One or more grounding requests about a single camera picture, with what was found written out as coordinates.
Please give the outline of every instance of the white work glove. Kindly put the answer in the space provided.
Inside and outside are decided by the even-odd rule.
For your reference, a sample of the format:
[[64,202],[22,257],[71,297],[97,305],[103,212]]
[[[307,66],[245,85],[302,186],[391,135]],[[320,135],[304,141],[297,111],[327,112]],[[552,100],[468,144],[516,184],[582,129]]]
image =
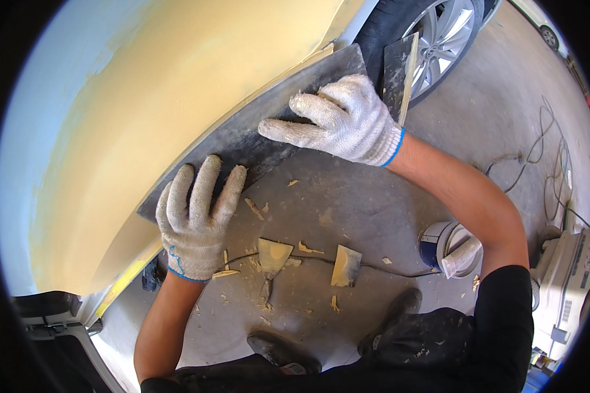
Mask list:
[[247,169],[238,165],[231,170],[210,214],[220,169],[221,160],[216,155],[207,156],[187,206],[194,169],[185,164],[166,185],[157,204],[155,216],[168,252],[168,270],[187,280],[206,282],[223,264],[225,230],[236,210]]
[[328,152],[342,159],[387,165],[398,153],[404,127],[398,126],[369,78],[348,75],[289,101],[297,115],[316,125],[266,119],[258,132],[269,139]]

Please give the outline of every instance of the black cable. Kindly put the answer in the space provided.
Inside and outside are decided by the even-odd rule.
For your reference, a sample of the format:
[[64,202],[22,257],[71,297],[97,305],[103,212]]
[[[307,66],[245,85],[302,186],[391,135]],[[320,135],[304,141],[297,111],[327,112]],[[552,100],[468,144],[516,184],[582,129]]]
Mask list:
[[[239,261],[239,260],[241,260],[241,259],[249,258],[250,256],[256,256],[256,255],[258,255],[258,254],[259,254],[259,253],[255,252],[255,253],[253,253],[253,254],[248,254],[248,255],[238,256],[238,257],[236,257],[236,258],[234,258],[234,259],[230,260],[230,261],[228,262],[228,264],[230,264],[230,263],[234,263],[234,262],[237,262],[237,261]],[[330,264],[330,265],[334,265],[334,264],[335,264],[335,263],[334,263],[334,261],[332,261],[332,260],[329,260],[329,259],[326,259],[326,258],[322,258],[321,256],[309,256],[309,255],[291,255],[291,258],[299,258],[299,259],[312,259],[312,260],[318,260],[318,261],[321,261],[321,262],[325,262],[325,263],[328,263],[328,264]],[[383,269],[383,268],[382,268],[382,267],[380,267],[380,266],[376,266],[376,265],[373,265],[373,264],[371,264],[371,263],[367,263],[367,262],[361,262],[361,266],[364,266],[364,267],[369,267],[369,268],[371,268],[371,269],[374,269],[374,270],[377,270],[377,271],[382,271],[382,272],[384,272],[384,273],[388,273],[388,274],[397,275],[398,277],[403,277],[403,278],[405,278],[405,279],[415,279],[415,278],[417,278],[417,277],[423,277],[423,276],[425,276],[425,275],[431,275],[431,274],[441,274],[439,271],[427,271],[427,272],[424,272],[424,273],[419,273],[419,274],[416,274],[416,275],[406,275],[406,274],[398,273],[398,272],[395,272],[395,271],[388,271],[387,269]]]
[[[553,174],[547,176],[547,178],[544,180],[544,216],[548,221],[555,220],[555,217],[558,215],[559,206],[562,206],[564,208],[564,214],[566,214],[567,211],[571,211],[575,216],[582,220],[582,222],[586,224],[586,226],[590,228],[590,224],[588,224],[588,222],[585,219],[583,219],[582,216],[575,212],[575,210],[566,207],[566,205],[561,200],[562,192],[564,191],[564,185],[566,184],[567,178],[570,179],[571,183],[567,187],[567,189],[570,190],[570,193],[567,195],[566,199],[570,199],[570,197],[573,195],[573,163],[571,160],[570,150],[568,149],[568,143],[566,141],[566,138],[564,137],[564,132],[562,131],[562,127],[559,124],[557,118],[555,117],[555,113],[553,112],[551,103],[549,103],[549,100],[544,95],[542,95],[542,100],[544,104],[540,106],[540,136],[535,140],[533,145],[531,145],[531,149],[529,149],[529,153],[527,154],[527,158],[524,160],[524,162],[522,159],[522,154],[519,154],[515,157],[512,155],[508,155],[492,161],[483,173],[485,174],[485,176],[489,177],[489,173],[491,169],[494,167],[494,165],[503,161],[518,160],[520,163],[522,163],[522,168],[520,169],[520,172],[518,173],[516,180],[514,180],[511,186],[509,186],[509,188],[503,190],[504,193],[509,193],[518,184],[518,181],[520,180],[522,174],[525,172],[525,169],[527,168],[527,164],[537,164],[540,160],[542,160],[542,156],[544,154],[544,137],[546,136],[546,134],[548,134],[551,128],[555,126],[559,131],[560,139],[558,145],[558,153],[555,158]],[[544,127],[543,123],[543,114],[548,114],[548,116],[551,119],[550,123],[546,127]],[[541,143],[540,154],[537,157],[537,159],[531,159],[531,154],[534,152],[535,147],[538,143]],[[546,185],[550,180],[552,180],[553,182],[553,196],[558,201],[558,205],[555,207],[555,211],[552,214],[549,214],[546,206]],[[556,189],[557,183],[559,183],[559,191]]]

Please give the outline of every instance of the paint can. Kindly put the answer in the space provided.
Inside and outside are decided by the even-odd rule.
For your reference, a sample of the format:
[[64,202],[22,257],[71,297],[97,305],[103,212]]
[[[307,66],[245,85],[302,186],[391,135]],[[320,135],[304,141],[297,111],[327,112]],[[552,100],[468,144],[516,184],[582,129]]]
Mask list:
[[[472,233],[466,230],[458,221],[440,221],[429,226],[419,239],[420,257],[431,269],[443,271],[442,259],[456,250]],[[483,248],[480,248],[474,258],[464,266],[457,267],[451,277],[462,279],[467,277],[483,260]]]

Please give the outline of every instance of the black shoe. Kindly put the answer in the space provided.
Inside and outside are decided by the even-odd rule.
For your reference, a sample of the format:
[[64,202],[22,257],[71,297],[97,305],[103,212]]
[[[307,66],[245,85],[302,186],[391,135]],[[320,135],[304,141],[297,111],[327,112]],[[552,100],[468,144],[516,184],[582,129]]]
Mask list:
[[368,334],[359,343],[357,350],[359,355],[363,356],[366,353],[375,349],[375,344],[378,344],[380,335],[386,332],[388,328],[398,323],[398,319],[404,314],[417,314],[422,306],[422,292],[417,288],[409,288],[398,295],[387,308],[383,322],[376,330]]
[[322,371],[322,365],[317,359],[276,334],[254,331],[247,336],[247,343],[253,352],[276,366],[297,363],[304,367],[307,374],[319,374]]

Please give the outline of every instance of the black t-shirt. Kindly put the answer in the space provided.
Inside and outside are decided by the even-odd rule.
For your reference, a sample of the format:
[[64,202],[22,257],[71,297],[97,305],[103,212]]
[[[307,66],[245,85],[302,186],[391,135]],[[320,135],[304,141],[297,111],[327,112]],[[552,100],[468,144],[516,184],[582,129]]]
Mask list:
[[[485,277],[479,287],[474,343],[463,366],[289,375],[257,385],[245,384],[244,391],[519,392],[531,356],[531,303],[528,270],[515,265],[502,267]],[[143,381],[141,388],[143,393],[187,392],[176,382],[156,378]]]

